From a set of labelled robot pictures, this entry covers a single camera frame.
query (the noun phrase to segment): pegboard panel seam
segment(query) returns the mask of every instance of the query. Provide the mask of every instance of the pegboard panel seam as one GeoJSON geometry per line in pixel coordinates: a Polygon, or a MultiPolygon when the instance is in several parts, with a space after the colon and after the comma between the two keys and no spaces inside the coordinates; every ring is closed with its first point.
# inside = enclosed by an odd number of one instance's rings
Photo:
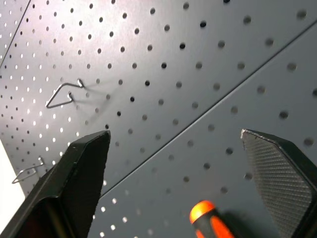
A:
{"type": "Polygon", "coordinates": [[[13,37],[12,37],[12,40],[10,41],[9,47],[8,47],[7,51],[5,52],[5,54],[4,54],[4,56],[3,56],[2,62],[0,63],[0,69],[1,69],[1,67],[2,67],[2,65],[3,65],[3,62],[4,62],[5,58],[6,58],[6,55],[8,54],[8,52],[9,52],[9,50],[10,50],[10,48],[11,48],[12,42],[13,42],[14,39],[15,39],[15,35],[16,35],[16,33],[18,32],[18,30],[19,30],[19,28],[20,28],[21,22],[22,22],[22,20],[24,19],[25,13],[26,13],[26,11],[27,11],[29,5],[30,5],[30,2],[31,2],[31,0],[28,1],[27,5],[26,5],[26,8],[24,9],[24,12],[23,12],[23,14],[22,14],[21,20],[19,21],[19,24],[18,24],[18,26],[16,27],[16,30],[15,30],[15,32],[14,32],[14,34],[13,34],[13,37]]]}
{"type": "Polygon", "coordinates": [[[113,190],[117,185],[119,185],[123,180],[127,179],[132,173],[137,171],[144,163],[146,163],[148,160],[150,160],[152,157],[154,157],[156,154],[158,154],[160,151],[162,151],[167,145],[173,143],[173,141],[177,140],[178,137],[181,136],[186,130],[188,130],[192,125],[194,125],[196,122],[198,122],[204,115],[208,114],[210,110],[212,110],[214,107],[219,105],[221,102],[226,100],[226,98],[230,97],[235,91],[237,91],[239,88],[241,88],[253,75],[255,75],[259,70],[261,70],[265,65],[267,65],[272,59],[274,59],[277,55],[285,51],[291,44],[296,42],[297,39],[299,39],[302,35],[304,35],[307,31],[309,31],[313,26],[317,23],[317,20],[315,20],[313,23],[311,23],[307,28],[305,28],[303,31],[301,31],[297,36],[295,36],[292,40],[290,40],[285,46],[283,46],[279,51],[277,51],[274,55],[272,55],[269,59],[264,61],[262,64],[260,64],[259,67],[257,67],[254,71],[252,71],[249,75],[245,77],[244,80],[242,80],[238,85],[236,85],[234,88],[232,88],[230,91],[228,91],[226,94],[224,94],[218,101],[216,101],[214,104],[212,104],[209,108],[207,108],[204,112],[202,112],[195,120],[193,120],[191,123],[189,123],[187,126],[185,126],[179,133],[177,133],[174,137],[172,137],[168,142],[166,142],[164,145],[162,145],[157,151],[155,151],[153,154],[151,154],[147,159],[145,159],[142,163],[140,163],[136,168],[134,168],[132,171],[130,171],[126,176],[124,176],[122,179],[120,179],[117,183],[115,183],[111,188],[109,188],[106,192],[102,193],[100,195],[100,198],[104,197],[108,192],[113,190]]]}

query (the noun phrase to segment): screwdriver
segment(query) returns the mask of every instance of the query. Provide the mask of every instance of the screwdriver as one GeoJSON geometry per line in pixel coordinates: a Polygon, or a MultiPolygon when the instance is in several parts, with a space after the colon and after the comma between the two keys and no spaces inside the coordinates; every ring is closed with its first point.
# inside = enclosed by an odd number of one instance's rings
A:
{"type": "Polygon", "coordinates": [[[210,201],[196,204],[190,212],[189,220],[197,238],[235,238],[210,201]]]}

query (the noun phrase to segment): pegboard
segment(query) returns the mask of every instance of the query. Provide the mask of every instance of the pegboard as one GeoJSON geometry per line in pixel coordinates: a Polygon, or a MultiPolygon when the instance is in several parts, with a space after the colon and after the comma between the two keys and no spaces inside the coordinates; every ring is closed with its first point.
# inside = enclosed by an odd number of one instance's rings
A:
{"type": "Polygon", "coordinates": [[[0,3],[0,66],[29,2],[29,0],[3,0],[0,3]]]}
{"type": "Polygon", "coordinates": [[[250,128],[294,142],[317,165],[317,25],[100,200],[89,238],[195,237],[201,199],[254,234],[277,238],[240,139],[250,128]]]}

